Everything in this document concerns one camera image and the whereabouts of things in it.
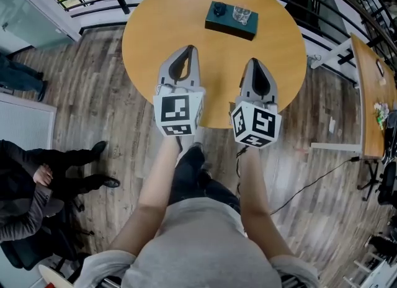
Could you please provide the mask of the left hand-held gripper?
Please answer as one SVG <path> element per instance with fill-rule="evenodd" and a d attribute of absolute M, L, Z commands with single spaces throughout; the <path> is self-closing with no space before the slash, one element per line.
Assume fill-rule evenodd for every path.
<path fill-rule="evenodd" d="M 160 84 L 153 96 L 154 117 L 165 137 L 196 134 L 203 113 L 204 88 L 171 85 L 187 79 L 191 87 L 200 86 L 199 54 L 193 45 L 176 50 L 159 69 Z"/>

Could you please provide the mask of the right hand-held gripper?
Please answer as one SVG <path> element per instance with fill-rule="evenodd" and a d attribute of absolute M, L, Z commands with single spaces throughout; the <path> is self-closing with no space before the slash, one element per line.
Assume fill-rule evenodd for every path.
<path fill-rule="evenodd" d="M 251 58 L 231 113 L 236 142 L 264 148 L 278 140 L 282 116 L 278 113 L 277 95 L 277 84 L 270 71 L 261 61 Z"/>

